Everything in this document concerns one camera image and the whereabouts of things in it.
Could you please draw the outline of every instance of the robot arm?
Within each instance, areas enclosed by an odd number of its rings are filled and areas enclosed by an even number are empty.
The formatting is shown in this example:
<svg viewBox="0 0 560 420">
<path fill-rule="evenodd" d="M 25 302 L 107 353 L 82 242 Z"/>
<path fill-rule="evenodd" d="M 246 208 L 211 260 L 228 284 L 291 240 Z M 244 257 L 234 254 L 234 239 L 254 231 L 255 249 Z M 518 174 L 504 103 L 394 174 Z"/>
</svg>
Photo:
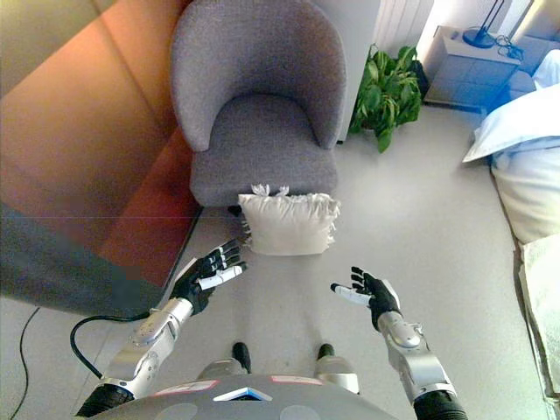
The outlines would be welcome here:
<svg viewBox="0 0 560 420">
<path fill-rule="evenodd" d="M 181 326 L 207 307 L 215 286 L 246 269 L 245 262 L 240 262 L 237 241 L 191 260 L 179 273 L 170 300 L 161 310 L 151 310 L 150 316 L 132 333 L 77 416 L 92 417 L 146 396 L 159 367 L 172 353 Z"/>
<path fill-rule="evenodd" d="M 333 283 L 331 289 L 369 307 L 374 328 L 387 344 L 389 363 L 398 372 L 418 419 L 466 420 L 457 392 L 438 357 L 428 347 L 422 326 L 404 320 L 391 284 L 357 267 L 352 267 L 351 278 L 355 281 L 352 288 Z"/>
</svg>

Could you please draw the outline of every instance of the radiator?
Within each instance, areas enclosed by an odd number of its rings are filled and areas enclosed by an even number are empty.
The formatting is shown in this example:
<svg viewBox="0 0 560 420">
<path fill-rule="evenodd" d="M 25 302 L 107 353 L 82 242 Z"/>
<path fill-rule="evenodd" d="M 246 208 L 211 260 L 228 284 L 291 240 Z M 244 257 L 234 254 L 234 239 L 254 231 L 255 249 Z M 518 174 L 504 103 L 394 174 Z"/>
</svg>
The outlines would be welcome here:
<svg viewBox="0 0 560 420">
<path fill-rule="evenodd" d="M 434 0 L 382 0 L 373 43 L 396 57 L 402 46 L 416 46 Z"/>
</svg>

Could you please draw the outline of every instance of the robot forearm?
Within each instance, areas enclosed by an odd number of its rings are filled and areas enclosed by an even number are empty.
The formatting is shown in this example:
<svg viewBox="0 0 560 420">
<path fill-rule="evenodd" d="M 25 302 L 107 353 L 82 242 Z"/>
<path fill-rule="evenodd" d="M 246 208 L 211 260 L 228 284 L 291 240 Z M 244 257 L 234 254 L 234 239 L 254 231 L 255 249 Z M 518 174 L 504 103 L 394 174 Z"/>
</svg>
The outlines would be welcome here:
<svg viewBox="0 0 560 420">
<path fill-rule="evenodd" d="M 191 302 L 181 297 L 153 311 L 111 361 L 77 417 L 91 417 L 146 396 L 159 367 L 173 351 L 180 327 L 192 313 Z"/>
<path fill-rule="evenodd" d="M 398 372 L 411 404 L 432 391 L 457 394 L 419 324 L 408 324 L 398 312 L 385 312 L 378 318 L 378 326 L 387 344 L 389 362 Z"/>
</svg>

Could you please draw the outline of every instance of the cord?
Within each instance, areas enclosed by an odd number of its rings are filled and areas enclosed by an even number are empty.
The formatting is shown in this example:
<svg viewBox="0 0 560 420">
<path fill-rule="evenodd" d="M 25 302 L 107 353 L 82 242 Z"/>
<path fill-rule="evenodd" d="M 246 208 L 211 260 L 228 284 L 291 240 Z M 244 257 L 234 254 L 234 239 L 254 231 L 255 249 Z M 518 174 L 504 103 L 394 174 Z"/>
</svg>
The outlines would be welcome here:
<svg viewBox="0 0 560 420">
<path fill-rule="evenodd" d="M 95 315 L 94 317 L 84 318 L 82 321 L 76 324 L 72 329 L 72 331 L 70 332 L 70 347 L 72 348 L 72 351 L 76 355 L 76 357 L 84 364 L 84 366 L 88 368 L 92 374 L 97 376 L 97 379 L 101 379 L 102 373 L 99 370 L 97 370 L 95 366 L 88 359 L 86 359 L 86 357 L 81 353 L 78 346 L 76 346 L 76 333 L 78 332 L 78 329 L 84 324 L 91 321 L 133 322 L 133 321 L 138 321 L 139 319 L 146 319 L 149 316 L 150 313 L 147 311 L 147 312 L 142 312 L 131 318 L 112 317 L 109 315 Z"/>
<path fill-rule="evenodd" d="M 10 420 L 13 420 L 16 417 L 16 414 L 19 412 L 19 409 L 21 409 L 21 406 L 24 405 L 25 398 L 27 397 L 27 390 L 29 389 L 29 370 L 27 369 L 27 363 L 25 362 L 25 357 L 24 357 L 24 336 L 25 336 L 25 331 L 29 326 L 29 323 L 32 322 L 33 317 L 37 315 L 39 309 L 41 308 L 40 307 L 35 308 L 35 311 L 33 311 L 33 313 L 29 316 L 27 322 L 25 322 L 24 329 L 21 331 L 21 336 L 19 337 L 19 357 L 21 358 L 22 365 L 24 365 L 25 388 L 24 388 L 24 393 L 21 395 L 21 398 L 19 400 L 19 404 L 16 407 L 16 410 L 10 416 Z"/>
<path fill-rule="evenodd" d="M 494 42 L 498 46 L 498 54 L 510 59 L 523 61 L 523 50 L 512 44 L 511 39 L 505 35 L 498 35 Z"/>
</svg>

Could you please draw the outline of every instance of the nightstand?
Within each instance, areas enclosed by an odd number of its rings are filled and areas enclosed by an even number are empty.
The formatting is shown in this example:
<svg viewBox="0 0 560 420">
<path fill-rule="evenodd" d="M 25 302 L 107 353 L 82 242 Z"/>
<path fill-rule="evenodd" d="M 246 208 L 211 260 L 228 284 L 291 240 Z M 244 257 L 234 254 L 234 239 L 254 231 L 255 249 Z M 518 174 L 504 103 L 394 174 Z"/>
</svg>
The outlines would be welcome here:
<svg viewBox="0 0 560 420">
<path fill-rule="evenodd" d="M 521 64 L 498 53 L 463 41 L 463 30 L 437 28 L 423 67 L 430 82 L 425 102 L 485 109 Z"/>
</svg>

